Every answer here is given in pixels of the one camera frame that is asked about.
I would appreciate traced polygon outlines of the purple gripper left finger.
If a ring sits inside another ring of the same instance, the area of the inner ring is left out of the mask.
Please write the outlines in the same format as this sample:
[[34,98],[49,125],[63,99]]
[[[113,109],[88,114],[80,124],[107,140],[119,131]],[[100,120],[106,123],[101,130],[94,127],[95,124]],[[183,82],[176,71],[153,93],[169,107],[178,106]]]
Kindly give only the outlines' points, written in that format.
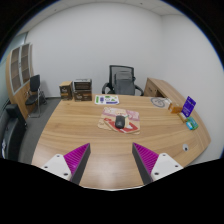
[[84,144],[65,155],[54,155],[42,166],[42,169],[65,180],[79,184],[90,152],[90,144]]

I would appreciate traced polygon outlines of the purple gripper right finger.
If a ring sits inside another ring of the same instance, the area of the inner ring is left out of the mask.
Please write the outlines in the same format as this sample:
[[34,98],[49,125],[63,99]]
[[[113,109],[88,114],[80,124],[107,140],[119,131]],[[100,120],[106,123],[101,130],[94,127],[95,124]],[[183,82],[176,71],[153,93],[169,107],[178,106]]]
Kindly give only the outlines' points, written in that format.
[[167,153],[157,154],[137,143],[132,144],[132,154],[144,184],[149,184],[182,169],[182,166]]

